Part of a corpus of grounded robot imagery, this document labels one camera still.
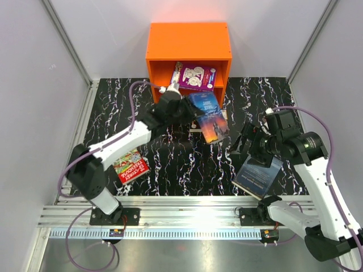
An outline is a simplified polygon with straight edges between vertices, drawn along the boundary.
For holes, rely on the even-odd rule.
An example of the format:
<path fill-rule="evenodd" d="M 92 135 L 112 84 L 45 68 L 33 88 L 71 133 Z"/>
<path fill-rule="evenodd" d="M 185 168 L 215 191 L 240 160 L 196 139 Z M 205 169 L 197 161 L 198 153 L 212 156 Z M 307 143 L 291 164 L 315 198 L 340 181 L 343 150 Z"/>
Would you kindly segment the black book with white text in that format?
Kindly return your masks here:
<path fill-rule="evenodd" d="M 222 109 L 221 111 L 222 111 L 222 114 L 223 114 L 224 119 L 227 121 L 228 120 L 227 110 L 226 109 Z M 197 121 L 193 121 L 190 124 L 189 132 L 190 133 L 201 133 L 202 132 L 201 127 L 200 127 L 200 125 L 198 124 Z"/>

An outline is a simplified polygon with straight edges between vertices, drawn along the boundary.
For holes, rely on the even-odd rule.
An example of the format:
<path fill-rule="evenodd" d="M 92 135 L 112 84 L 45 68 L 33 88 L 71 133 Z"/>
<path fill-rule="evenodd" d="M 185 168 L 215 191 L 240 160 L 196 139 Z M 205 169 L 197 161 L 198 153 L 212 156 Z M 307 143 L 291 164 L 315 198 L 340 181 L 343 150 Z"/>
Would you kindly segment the Jane Eyre book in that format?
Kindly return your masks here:
<path fill-rule="evenodd" d="M 217 143 L 229 135 L 229 127 L 213 92 L 191 93 L 188 98 L 200 111 L 196 121 L 207 144 Z"/>

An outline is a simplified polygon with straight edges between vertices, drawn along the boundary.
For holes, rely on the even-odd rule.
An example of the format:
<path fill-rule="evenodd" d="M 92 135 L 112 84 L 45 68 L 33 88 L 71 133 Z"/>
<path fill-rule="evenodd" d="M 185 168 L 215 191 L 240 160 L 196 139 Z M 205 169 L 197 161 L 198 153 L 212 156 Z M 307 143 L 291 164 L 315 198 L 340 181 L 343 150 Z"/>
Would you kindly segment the purple paperback book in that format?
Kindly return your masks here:
<path fill-rule="evenodd" d="M 187 90 L 212 91 L 216 79 L 217 69 L 214 67 L 178 61 L 170 83 L 177 83 L 180 88 Z"/>

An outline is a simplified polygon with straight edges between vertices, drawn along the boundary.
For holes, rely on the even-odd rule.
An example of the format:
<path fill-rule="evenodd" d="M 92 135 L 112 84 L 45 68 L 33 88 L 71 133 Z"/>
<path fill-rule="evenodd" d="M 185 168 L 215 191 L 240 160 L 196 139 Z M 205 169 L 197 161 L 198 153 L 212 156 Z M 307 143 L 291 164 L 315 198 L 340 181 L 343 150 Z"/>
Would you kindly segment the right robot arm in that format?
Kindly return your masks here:
<path fill-rule="evenodd" d="M 233 184 L 258 200 L 261 224 L 286 226 L 304 240 L 318 261 L 338 258 L 344 270 L 362 269 L 362 227 L 334 179 L 334 149 L 325 146 L 317 133 L 300 130 L 293 107 L 267 109 L 261 126 L 246 122 L 231 152 L 247 154 Z M 282 160 L 290 163 L 307 187 L 316 216 L 298 211 L 277 195 L 267 196 Z"/>

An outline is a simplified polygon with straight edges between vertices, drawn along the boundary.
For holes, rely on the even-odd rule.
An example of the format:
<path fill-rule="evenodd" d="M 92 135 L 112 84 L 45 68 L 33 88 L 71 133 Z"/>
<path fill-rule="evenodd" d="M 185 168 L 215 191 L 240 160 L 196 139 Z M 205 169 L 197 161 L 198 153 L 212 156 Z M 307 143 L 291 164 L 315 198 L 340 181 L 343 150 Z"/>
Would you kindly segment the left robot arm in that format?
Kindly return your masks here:
<path fill-rule="evenodd" d="M 75 146 L 65 177 L 96 208 L 95 215 L 107 225 L 126 219 L 121 202 L 107 189 L 105 171 L 131 150 L 161 136 L 173 124 L 189 124 L 202 115 L 176 85 L 165 88 L 158 103 L 143 115 L 133 117 L 123 131 L 91 147 Z"/>

